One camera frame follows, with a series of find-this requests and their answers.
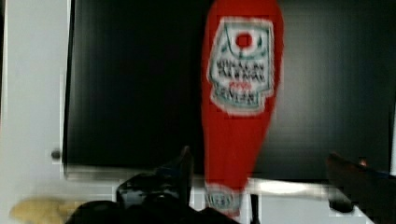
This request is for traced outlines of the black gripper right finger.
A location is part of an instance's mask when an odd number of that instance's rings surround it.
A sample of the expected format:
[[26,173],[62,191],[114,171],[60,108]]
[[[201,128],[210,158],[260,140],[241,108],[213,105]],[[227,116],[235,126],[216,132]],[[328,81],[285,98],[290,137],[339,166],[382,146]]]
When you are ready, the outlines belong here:
[[395,176],[332,153],[326,159],[329,182],[374,224],[395,224]]

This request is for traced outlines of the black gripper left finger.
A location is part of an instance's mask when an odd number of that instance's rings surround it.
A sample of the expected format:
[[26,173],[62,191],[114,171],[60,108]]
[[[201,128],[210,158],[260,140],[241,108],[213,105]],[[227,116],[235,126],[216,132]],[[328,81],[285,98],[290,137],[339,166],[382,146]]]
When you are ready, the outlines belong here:
[[192,171],[193,157],[184,147],[155,172],[119,185],[114,202],[83,203],[65,224],[239,224],[212,208],[190,207]]

